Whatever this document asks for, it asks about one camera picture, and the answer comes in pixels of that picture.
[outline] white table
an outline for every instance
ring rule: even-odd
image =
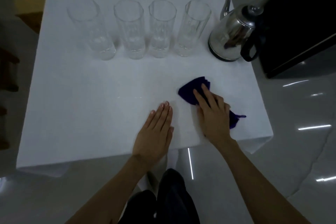
[[[95,0],[108,31],[118,32],[113,5],[119,0]],[[145,10],[153,0],[137,0]],[[174,35],[189,0],[168,0],[177,8]],[[148,113],[168,100],[174,109],[171,148],[200,145],[195,107],[177,94],[190,80],[205,76],[211,90],[222,95],[236,114],[245,114],[232,137],[254,152],[273,136],[250,63],[225,63],[208,50],[208,36],[218,22],[224,0],[203,0],[212,9],[195,53],[163,59],[148,54],[128,59],[117,48],[110,61],[92,58],[78,41],[79,33],[66,7],[71,0],[46,0],[33,78],[23,126],[17,167],[32,167],[130,153]]]

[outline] kettle base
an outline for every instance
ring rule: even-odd
[[[216,54],[211,45],[210,45],[210,40],[208,40],[208,47],[209,47],[209,51],[212,53],[213,56],[215,56],[217,59],[221,60],[221,61],[225,61],[225,62],[233,62],[233,61],[236,61],[236,59],[232,60],[232,59],[224,59],[222,58],[221,56],[219,56],[218,54]]]

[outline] glass rim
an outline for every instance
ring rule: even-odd
[[[96,7],[96,15],[95,15],[95,16],[93,16],[93,17],[90,18],[90,19],[78,20],[78,19],[74,18],[73,15],[71,14],[71,12],[69,11],[69,10],[70,10],[70,6],[73,5],[73,4],[71,4],[71,5],[68,5],[67,8],[66,8],[66,11],[68,12],[69,17],[70,17],[72,20],[74,20],[74,21],[78,21],[78,22],[92,21],[92,20],[94,20],[95,18],[97,18],[97,17],[99,16],[99,14],[100,14],[100,7],[99,7],[99,5],[98,5],[94,0],[90,0],[90,1],[92,1],[93,4],[94,4],[95,7]]]
[[[174,9],[175,9],[175,15],[174,15],[171,19],[168,19],[168,20],[159,20],[158,18],[156,18],[156,17],[154,16],[154,14],[151,13],[151,9],[150,9],[150,6],[151,6],[154,2],[156,2],[156,1],[165,1],[165,2],[167,2],[167,3],[170,3],[170,4],[174,7]],[[154,19],[156,19],[157,21],[162,21],[162,22],[164,22],[164,21],[171,21],[171,20],[174,20],[174,19],[176,18],[176,14],[177,14],[177,9],[176,9],[176,7],[174,6],[174,4],[173,4],[172,2],[170,2],[170,1],[167,1],[167,0],[154,0],[154,1],[152,1],[151,4],[148,6],[148,10],[149,10],[149,15],[150,15],[150,16],[152,16],[152,17],[153,17]]]
[[[208,7],[208,9],[209,9],[210,12],[209,12],[209,14],[207,15],[207,17],[206,17],[204,20],[198,20],[198,19],[195,19],[195,18],[192,17],[190,14],[188,14],[188,12],[187,12],[187,6],[188,6],[189,3],[193,2],[193,1],[195,1],[195,2],[200,2],[200,3],[202,3],[202,4],[204,4],[205,6]],[[212,13],[212,11],[211,11],[211,9],[210,9],[210,6],[209,6],[207,3],[204,3],[202,0],[190,0],[188,3],[186,3],[186,5],[185,5],[185,7],[184,7],[184,11],[185,11],[185,13],[186,13],[190,18],[192,18],[192,19],[195,20],[195,21],[205,21],[205,20],[208,20],[208,19],[210,18],[210,16],[211,16],[211,13]]]
[[[140,16],[139,18],[135,19],[135,20],[131,20],[131,21],[128,21],[128,20],[123,20],[122,18],[120,18],[117,13],[116,13],[116,6],[119,5],[119,3],[123,2],[123,1],[132,1],[132,2],[135,2],[135,3],[138,3],[138,5],[141,7],[141,13],[140,13]],[[135,1],[135,0],[119,0],[114,6],[113,6],[113,12],[114,12],[114,16],[118,19],[118,20],[121,20],[123,22],[134,22],[134,21],[138,21],[142,18],[142,16],[144,15],[144,8],[142,7],[142,5],[140,4],[140,2],[138,1]]]

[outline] purple cloth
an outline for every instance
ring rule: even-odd
[[[208,89],[210,89],[210,82],[208,80],[206,80],[204,76],[202,76],[202,77],[198,77],[198,78],[192,80],[191,82],[188,82],[186,85],[182,86],[178,90],[178,94],[180,95],[181,98],[183,98],[189,104],[196,105],[196,104],[198,104],[198,101],[195,98],[195,95],[193,93],[193,90],[196,89],[198,91],[198,93],[205,99],[205,101],[207,101],[208,106],[210,106],[209,102],[208,102],[208,99],[206,98],[206,96],[203,93],[203,90],[202,90],[202,87],[201,87],[202,83],[205,84],[205,86]],[[237,123],[239,121],[239,118],[245,118],[245,117],[246,117],[245,115],[236,115],[232,111],[230,111],[230,113],[229,113],[230,129],[234,128],[237,125]]]

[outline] hand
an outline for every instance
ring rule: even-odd
[[[169,102],[152,110],[133,146],[132,155],[146,165],[147,171],[168,152],[174,128],[170,126],[173,109]]]
[[[230,106],[224,102],[221,96],[211,93],[204,84],[202,84],[202,89],[210,107],[205,99],[194,89],[194,95],[199,102],[197,106],[199,125],[205,137],[218,148],[223,143],[232,140],[229,128]]]

